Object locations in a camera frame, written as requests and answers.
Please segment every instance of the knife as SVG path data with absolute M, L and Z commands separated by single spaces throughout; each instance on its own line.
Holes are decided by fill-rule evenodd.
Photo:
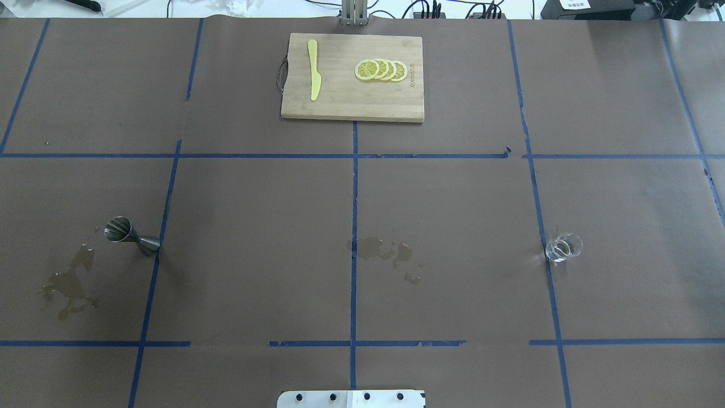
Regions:
M 307 50 L 310 53 L 310 71 L 312 72 L 312 92 L 310 93 L 310 99 L 314 101 L 320 94 L 320 87 L 322 86 L 322 75 L 317 71 L 317 41 L 309 40 L 307 42 Z

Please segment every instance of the sliced lemon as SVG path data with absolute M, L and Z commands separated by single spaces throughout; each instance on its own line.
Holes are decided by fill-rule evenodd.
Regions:
M 390 79 L 391 82 L 400 82 L 407 77 L 407 65 L 403 64 L 400 61 L 392 61 L 393 65 L 395 65 L 395 75 L 393 78 Z
M 380 65 L 375 60 L 362 60 L 355 66 L 355 76 L 361 81 L 369 81 L 378 75 Z
M 398 67 L 391 60 L 385 60 L 385 63 L 388 65 L 388 68 L 390 68 L 390 72 L 388 73 L 388 75 L 380 78 L 380 80 L 390 81 L 391 79 L 395 78 L 395 73 L 398 72 Z
M 375 76 L 375 79 L 380 79 L 383 77 L 388 76 L 390 73 L 390 67 L 386 63 L 387 60 L 383 60 L 382 58 L 375 58 L 375 62 L 378 63 L 378 75 Z

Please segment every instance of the shot glass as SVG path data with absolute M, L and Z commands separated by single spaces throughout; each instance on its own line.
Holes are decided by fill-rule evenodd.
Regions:
M 546 244 L 546 257 L 554 262 L 566 261 L 578 256 L 584 244 L 577 234 L 564 232 Z

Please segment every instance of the jigger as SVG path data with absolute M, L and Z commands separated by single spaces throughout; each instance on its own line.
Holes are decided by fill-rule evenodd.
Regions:
M 126 217 L 116 217 L 108 221 L 103 234 L 111 242 L 135 242 L 144 255 L 153 255 L 159 250 L 161 243 L 156 237 L 139 236 L 133 229 L 131 220 Z

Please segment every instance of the cutting board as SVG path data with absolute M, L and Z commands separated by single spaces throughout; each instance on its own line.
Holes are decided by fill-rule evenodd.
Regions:
M 322 86 L 310 99 L 310 55 L 307 41 L 318 43 Z M 355 66 L 384 58 L 408 66 L 400 82 L 361 81 Z M 402 36 L 302 34 L 289 36 L 289 71 L 282 96 L 282 117 L 339 121 L 423 122 L 423 39 Z

